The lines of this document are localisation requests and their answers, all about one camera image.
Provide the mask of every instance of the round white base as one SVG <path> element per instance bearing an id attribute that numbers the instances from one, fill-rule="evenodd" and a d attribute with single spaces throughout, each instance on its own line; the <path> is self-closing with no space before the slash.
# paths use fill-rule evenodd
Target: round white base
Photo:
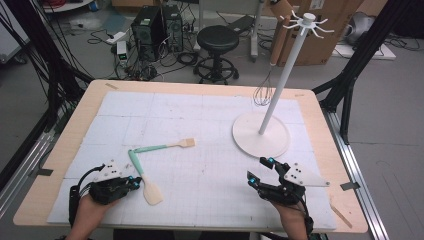
<path id="1" fill-rule="evenodd" d="M 233 125 L 233 138 L 237 146 L 253 157 L 278 157 L 287 151 L 290 133 L 284 123 L 271 117 L 263 135 L 259 134 L 265 113 L 246 113 Z"/>

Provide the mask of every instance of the black tape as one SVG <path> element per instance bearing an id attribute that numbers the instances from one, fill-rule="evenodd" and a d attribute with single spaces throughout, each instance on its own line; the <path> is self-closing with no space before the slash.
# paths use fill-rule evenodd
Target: black tape
<path id="1" fill-rule="evenodd" d="M 346 190 L 350 190 L 350 189 L 358 189 L 361 186 L 359 186 L 359 184 L 357 182 L 348 182 L 348 183 L 343 183 L 340 185 L 340 187 L 342 187 L 343 191 Z"/>

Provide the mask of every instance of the chair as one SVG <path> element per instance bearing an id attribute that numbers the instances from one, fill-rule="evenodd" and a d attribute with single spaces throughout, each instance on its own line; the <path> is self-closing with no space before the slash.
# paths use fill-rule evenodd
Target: chair
<path id="1" fill-rule="evenodd" d="M 228 78 L 239 78 L 234 65 L 221 57 L 239 44 L 238 35 L 233 30 L 219 25 L 205 27 L 197 34 L 197 43 L 209 52 L 209 57 L 198 62 L 193 69 L 193 73 L 201 77 L 200 84 L 208 80 L 213 83 L 224 81 L 225 85 L 228 85 Z"/>

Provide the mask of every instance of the computer tower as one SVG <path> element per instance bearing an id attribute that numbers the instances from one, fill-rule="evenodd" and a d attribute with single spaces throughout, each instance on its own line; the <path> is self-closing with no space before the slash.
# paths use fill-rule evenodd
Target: computer tower
<path id="1" fill-rule="evenodd" d="M 162 7 L 163 19 L 166 26 L 168 50 L 170 52 L 182 52 L 183 46 L 183 20 L 177 5 Z"/>
<path id="2" fill-rule="evenodd" d="M 159 46 L 166 38 L 160 8 L 143 6 L 131 24 L 131 29 L 140 59 L 157 61 Z"/>

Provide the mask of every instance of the wooden spatula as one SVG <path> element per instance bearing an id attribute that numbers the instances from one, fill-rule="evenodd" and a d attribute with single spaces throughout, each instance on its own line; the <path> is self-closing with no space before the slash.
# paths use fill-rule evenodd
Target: wooden spatula
<path id="1" fill-rule="evenodd" d="M 135 155 L 133 150 L 128 150 L 128 155 L 130 156 L 131 162 L 133 163 L 135 169 L 137 169 L 137 172 L 140 174 L 141 178 L 144 182 L 144 198 L 146 199 L 147 203 L 150 205 L 156 205 L 163 201 L 163 195 L 160 192 L 159 187 L 150 182 L 147 178 L 146 174 L 144 174 L 143 168 L 141 168 L 140 161 L 138 160 L 138 157 Z"/>
<path id="2" fill-rule="evenodd" d="M 173 144 L 141 147 L 141 148 L 134 149 L 133 151 L 134 153 L 141 153 L 141 152 L 148 152 L 148 151 L 153 151 L 153 150 L 162 149 L 162 148 L 169 148 L 169 147 L 176 147 L 176 146 L 185 148 L 185 147 L 192 147 L 194 145 L 196 145 L 194 138 L 187 138 L 187 139 L 182 139 L 179 142 L 173 143 Z"/>

